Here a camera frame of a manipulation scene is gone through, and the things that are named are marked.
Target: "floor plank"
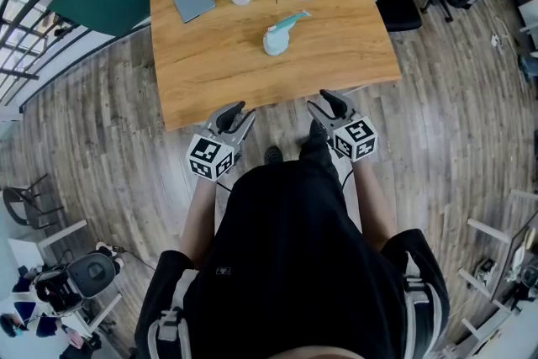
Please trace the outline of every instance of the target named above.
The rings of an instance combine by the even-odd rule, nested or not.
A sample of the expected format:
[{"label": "floor plank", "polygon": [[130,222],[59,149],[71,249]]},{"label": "floor plank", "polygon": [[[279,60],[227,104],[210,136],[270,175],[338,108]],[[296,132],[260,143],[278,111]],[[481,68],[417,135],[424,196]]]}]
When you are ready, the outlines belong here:
[{"label": "floor plank", "polygon": [[[535,91],[517,69],[509,38],[501,49],[489,43],[492,32],[516,34],[519,26],[510,0],[479,0],[455,11],[452,24],[431,8],[421,29],[392,35],[402,80],[350,93],[379,131],[375,170],[398,228],[420,227],[445,274],[453,313],[445,341],[466,334],[462,317],[478,325],[491,312],[457,276],[458,268],[499,254],[497,244],[467,228],[467,218],[515,230],[525,216],[504,215],[504,201],[511,188],[533,190]],[[308,133],[305,99],[257,115],[227,187],[260,165],[269,145],[297,157]],[[27,105],[23,123],[0,143],[0,187],[48,172],[43,205],[63,204],[62,224],[88,220],[56,252],[70,247],[80,256],[106,240],[154,266],[179,245],[195,185],[185,153],[196,130],[164,129],[146,29],[87,58]],[[343,179],[349,162],[335,163]],[[350,178],[345,195],[359,224],[353,187]],[[220,188],[218,222],[226,198]],[[112,313],[119,322],[112,341],[124,354],[151,277],[132,256],[125,260],[115,289],[101,298],[124,295]]]}]

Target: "black t-shirt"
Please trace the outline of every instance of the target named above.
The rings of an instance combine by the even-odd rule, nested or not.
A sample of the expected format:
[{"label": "black t-shirt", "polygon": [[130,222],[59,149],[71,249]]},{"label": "black t-shirt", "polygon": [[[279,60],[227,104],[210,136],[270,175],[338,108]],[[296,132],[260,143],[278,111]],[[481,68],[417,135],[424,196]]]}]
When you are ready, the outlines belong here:
[{"label": "black t-shirt", "polygon": [[[340,184],[314,163],[248,172],[235,184],[184,298],[193,358],[267,358],[301,346],[339,347],[365,359],[403,357],[406,251],[440,295],[444,327],[446,286],[420,230],[396,235],[380,254],[348,217]],[[175,272],[193,267],[178,255]],[[173,292],[177,275],[168,269],[166,277],[161,289],[168,284]],[[156,291],[154,281],[138,337],[158,308],[170,306],[171,293]],[[148,299],[156,294],[158,304]]]}]

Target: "black shoe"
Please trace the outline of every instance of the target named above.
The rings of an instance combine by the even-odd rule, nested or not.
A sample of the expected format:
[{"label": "black shoe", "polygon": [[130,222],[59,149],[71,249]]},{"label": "black shoe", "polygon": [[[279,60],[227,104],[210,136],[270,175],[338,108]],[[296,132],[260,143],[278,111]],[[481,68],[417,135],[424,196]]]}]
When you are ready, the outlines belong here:
[{"label": "black shoe", "polygon": [[310,123],[309,135],[310,135],[310,138],[315,138],[317,136],[320,136],[320,137],[323,137],[325,140],[328,139],[327,130],[325,130],[325,127],[323,127],[318,120],[312,120],[312,123]]},{"label": "black shoe", "polygon": [[284,156],[276,145],[269,147],[266,151],[265,156],[263,157],[263,162],[266,165],[273,165],[274,163],[282,163],[284,161]]}]

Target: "forearm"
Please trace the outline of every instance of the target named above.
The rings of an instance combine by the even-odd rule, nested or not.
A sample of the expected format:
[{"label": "forearm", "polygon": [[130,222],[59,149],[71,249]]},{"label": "forearm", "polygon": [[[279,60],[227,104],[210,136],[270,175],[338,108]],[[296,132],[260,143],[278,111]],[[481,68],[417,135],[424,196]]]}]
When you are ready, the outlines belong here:
[{"label": "forearm", "polygon": [[188,210],[180,251],[200,267],[215,231],[217,183],[199,178]]},{"label": "forearm", "polygon": [[362,234],[373,248],[380,251],[397,234],[393,212],[373,171],[370,161],[353,163],[356,196],[361,214]]}]

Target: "white desk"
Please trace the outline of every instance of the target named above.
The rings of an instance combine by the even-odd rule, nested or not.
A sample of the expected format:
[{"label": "white desk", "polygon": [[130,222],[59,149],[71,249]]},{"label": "white desk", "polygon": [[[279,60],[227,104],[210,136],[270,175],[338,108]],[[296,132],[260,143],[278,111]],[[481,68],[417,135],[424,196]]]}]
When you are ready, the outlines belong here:
[{"label": "white desk", "polygon": [[[10,238],[8,239],[8,243],[11,247],[13,255],[15,256],[17,265],[20,267],[27,267],[28,270],[30,270],[33,267],[41,267],[45,264],[43,251],[45,247],[57,242],[69,234],[72,234],[76,230],[79,230],[86,225],[87,221],[81,220],[38,242]],[[89,325],[84,321],[81,313],[78,311],[73,314],[69,314],[66,317],[62,317],[61,321],[65,326],[76,330],[83,337],[88,339],[92,338],[92,333],[121,298],[121,294],[118,293],[114,299],[103,309],[103,311],[99,313],[99,315],[92,322],[90,322]]]}]

